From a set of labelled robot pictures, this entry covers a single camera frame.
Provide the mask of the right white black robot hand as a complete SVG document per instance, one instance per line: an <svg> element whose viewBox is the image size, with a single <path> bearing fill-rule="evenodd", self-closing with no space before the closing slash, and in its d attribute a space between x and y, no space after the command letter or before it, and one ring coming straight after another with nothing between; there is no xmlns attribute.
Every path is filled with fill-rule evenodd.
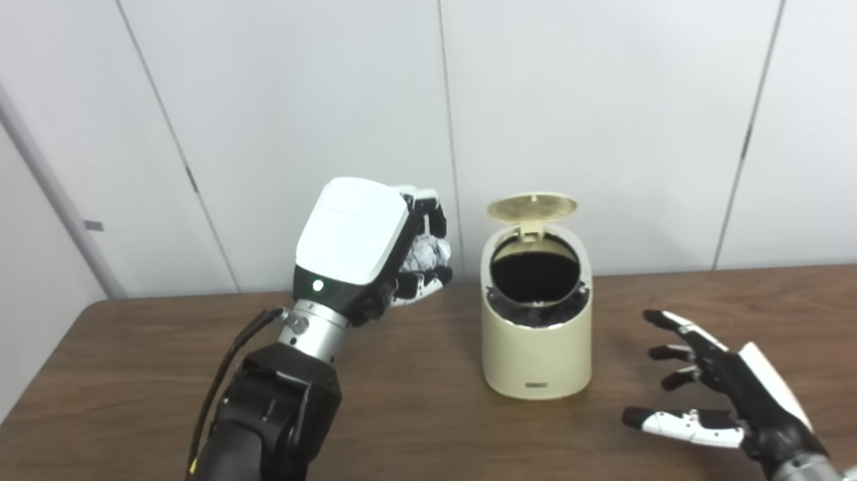
<svg viewBox="0 0 857 481"><path fill-rule="evenodd" d="M649 359L686 363L661 381L662 389L672 392L686 384L705 385L728 398L731 406L725 410L627 406L621 413L625 426L692 445L741 450L760 464L767 479L789 461L828 455L790 385L755 342L735 350L676 313L645 309L642 316L683 340L683 344L648 350Z"/></svg>

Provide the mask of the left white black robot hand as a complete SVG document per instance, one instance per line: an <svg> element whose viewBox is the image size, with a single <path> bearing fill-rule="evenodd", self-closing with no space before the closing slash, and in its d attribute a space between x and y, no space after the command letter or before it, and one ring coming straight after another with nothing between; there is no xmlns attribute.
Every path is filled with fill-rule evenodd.
<svg viewBox="0 0 857 481"><path fill-rule="evenodd" d="M455 276L447 235L436 189L332 179L295 250L295 312L358 327L437 293Z"/></svg>

